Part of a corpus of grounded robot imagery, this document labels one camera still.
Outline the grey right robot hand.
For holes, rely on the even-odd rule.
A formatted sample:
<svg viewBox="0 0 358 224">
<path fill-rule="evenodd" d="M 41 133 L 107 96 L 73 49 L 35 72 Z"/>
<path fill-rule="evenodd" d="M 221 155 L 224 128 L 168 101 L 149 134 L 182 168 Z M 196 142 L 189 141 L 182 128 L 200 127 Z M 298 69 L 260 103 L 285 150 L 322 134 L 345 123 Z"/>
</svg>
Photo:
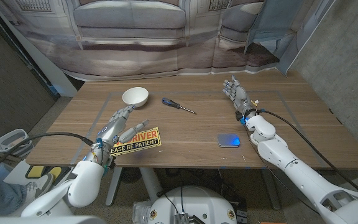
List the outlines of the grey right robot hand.
<svg viewBox="0 0 358 224">
<path fill-rule="evenodd" d="M 245 117 L 255 116 L 255 108 L 250 97 L 235 75 L 232 75 L 231 81 L 225 80 L 223 87 L 223 93 L 233 102 L 236 111 Z"/>
</svg>

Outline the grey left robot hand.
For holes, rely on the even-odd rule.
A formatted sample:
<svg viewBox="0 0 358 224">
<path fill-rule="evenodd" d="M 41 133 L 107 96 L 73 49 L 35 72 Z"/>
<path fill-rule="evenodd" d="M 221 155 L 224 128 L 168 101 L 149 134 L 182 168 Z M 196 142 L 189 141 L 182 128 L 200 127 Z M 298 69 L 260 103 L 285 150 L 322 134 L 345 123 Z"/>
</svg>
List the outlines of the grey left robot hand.
<svg viewBox="0 0 358 224">
<path fill-rule="evenodd" d="M 126 143 L 130 141 L 139 131 L 141 131 L 149 120 L 144 120 L 133 128 L 129 128 L 123 134 L 126 128 L 126 121 L 130 113 L 135 109 L 135 105 L 129 105 L 117 110 L 109 119 L 109 122 L 100 130 L 96 136 L 95 143 L 91 146 L 89 153 L 84 161 L 105 165 L 108 158 L 111 157 L 111 149 L 116 143 Z"/>
</svg>

